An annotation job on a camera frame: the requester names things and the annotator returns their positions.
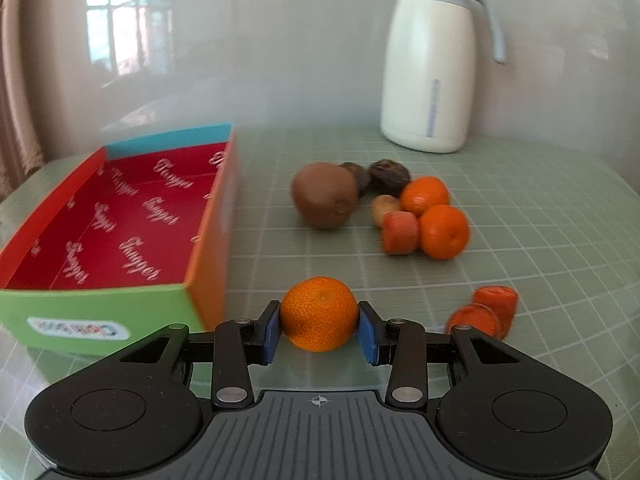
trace metal screw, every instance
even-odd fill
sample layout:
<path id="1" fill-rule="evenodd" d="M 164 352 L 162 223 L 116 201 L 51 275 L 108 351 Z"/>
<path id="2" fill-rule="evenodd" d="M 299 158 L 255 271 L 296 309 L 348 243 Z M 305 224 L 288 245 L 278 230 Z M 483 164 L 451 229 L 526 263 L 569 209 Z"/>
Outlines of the metal screw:
<path id="1" fill-rule="evenodd" d="M 247 398 L 247 395 L 248 393 L 244 388 L 238 388 L 236 386 L 228 386 L 226 388 L 222 388 L 216 393 L 216 397 L 218 398 L 218 400 L 229 403 L 245 400 Z"/>
<path id="2" fill-rule="evenodd" d="M 412 386 L 402 386 L 393 390 L 391 396 L 398 402 L 418 402 L 422 398 L 422 392 Z"/>

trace grid-patterned tablecloth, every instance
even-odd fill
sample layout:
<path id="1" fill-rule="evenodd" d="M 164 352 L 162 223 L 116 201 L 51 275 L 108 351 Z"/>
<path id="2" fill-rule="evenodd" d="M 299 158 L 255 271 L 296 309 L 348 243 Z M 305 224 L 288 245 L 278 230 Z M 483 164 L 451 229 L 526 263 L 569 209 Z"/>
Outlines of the grid-patterned tablecloth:
<path id="1" fill-rule="evenodd" d="M 599 471 L 612 480 L 640 478 L 640 199 L 608 166 L 583 153 L 504 139 L 473 138 L 451 155 L 406 150 L 376 130 L 241 132 L 239 140 L 243 180 L 229 318 L 255 318 L 293 284 L 326 275 L 383 318 L 441 330 L 477 286 L 512 286 L 522 300 L 507 343 L 603 397 L 615 427 Z M 384 256 L 367 199 L 340 230 L 301 224 L 289 184 L 303 164 L 365 165 L 380 158 L 447 184 L 472 224 L 471 242 L 456 260 Z M 9 235 L 75 163 L 45 168 L 1 205 L 0 234 Z M 47 383 L 89 362 L 24 349 L 0 332 L 0 478 L 31 480 L 39 473 L 24 437 L 24 410 Z M 194 372 L 192 389 L 200 396 L 209 396 L 209 375 L 206 365 Z M 368 367 L 355 342 L 309 354 L 284 339 L 274 364 L 251 367 L 251 375 L 257 389 L 383 388 L 388 370 Z M 430 396 L 448 387 L 444 369 L 433 367 Z"/>

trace orange box side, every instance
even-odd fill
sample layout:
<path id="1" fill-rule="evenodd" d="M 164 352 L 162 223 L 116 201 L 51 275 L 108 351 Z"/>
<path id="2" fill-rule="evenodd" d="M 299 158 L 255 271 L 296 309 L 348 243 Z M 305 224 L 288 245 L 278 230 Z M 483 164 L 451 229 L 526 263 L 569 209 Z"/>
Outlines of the orange box side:
<path id="1" fill-rule="evenodd" d="M 239 182 L 238 148 L 234 133 L 226 146 L 225 163 L 213 183 L 190 259 L 186 286 L 206 330 L 224 321 L 226 270 Z"/>
<path id="2" fill-rule="evenodd" d="M 99 148 L 60 182 L 29 215 L 0 251 L 0 288 L 6 288 L 21 261 L 31 249 L 33 241 L 47 227 L 51 219 L 80 189 L 82 184 L 104 164 L 106 150 Z"/>

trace box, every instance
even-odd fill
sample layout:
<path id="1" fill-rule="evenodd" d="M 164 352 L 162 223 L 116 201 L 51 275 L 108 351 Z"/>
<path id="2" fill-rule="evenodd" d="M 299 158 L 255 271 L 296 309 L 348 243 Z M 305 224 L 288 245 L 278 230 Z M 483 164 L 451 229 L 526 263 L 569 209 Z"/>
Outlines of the box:
<path id="1" fill-rule="evenodd" d="M 0 322 L 23 345 L 110 354 L 223 320 L 239 179 L 229 124 L 91 154 L 0 252 Z"/>

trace kettle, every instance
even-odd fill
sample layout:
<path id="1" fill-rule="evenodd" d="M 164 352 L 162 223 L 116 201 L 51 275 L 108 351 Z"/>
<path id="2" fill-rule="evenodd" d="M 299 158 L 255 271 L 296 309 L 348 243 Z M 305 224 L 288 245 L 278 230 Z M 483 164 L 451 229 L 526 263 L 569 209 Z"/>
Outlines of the kettle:
<path id="1" fill-rule="evenodd" d="M 484 6 L 494 60 L 505 63 L 504 36 L 490 0 Z M 449 153 L 465 142 L 476 79 L 470 0 L 398 0 L 388 43 L 380 129 L 391 141 Z"/>

